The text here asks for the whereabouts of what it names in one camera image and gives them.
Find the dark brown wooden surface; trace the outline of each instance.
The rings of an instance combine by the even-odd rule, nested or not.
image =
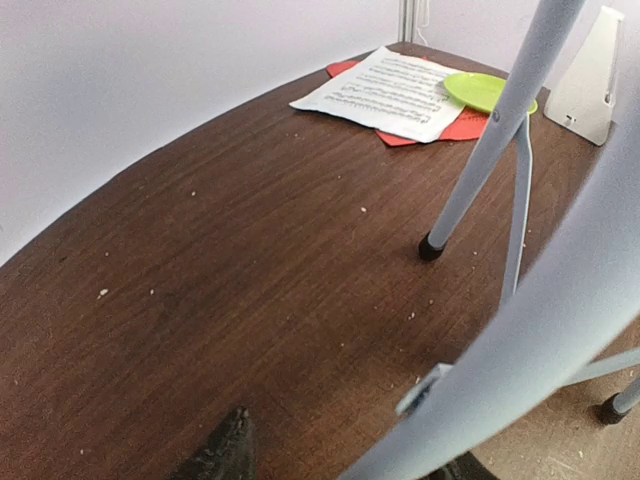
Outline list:
[[[288,106],[327,79],[153,152],[0,269],[1,478],[162,479],[245,404],[260,478],[329,479],[393,424],[417,376],[479,333],[499,296],[514,151],[424,265],[417,242],[474,143],[390,149]],[[532,137],[525,267],[597,152],[540,113]]]

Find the rubber cap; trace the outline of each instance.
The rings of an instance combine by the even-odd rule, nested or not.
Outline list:
[[[447,246],[447,244],[445,243],[440,248],[432,247],[429,243],[429,233],[424,236],[424,238],[418,245],[418,254],[420,255],[420,258],[425,262],[432,262],[433,260],[440,258],[440,255],[442,255],[442,252],[444,252],[444,249]]]
[[[620,413],[613,406],[613,400],[618,396],[616,393],[609,397],[609,399],[600,405],[598,408],[597,416],[598,420],[605,425],[615,425],[616,423],[620,423],[624,417],[627,416],[629,412]]]

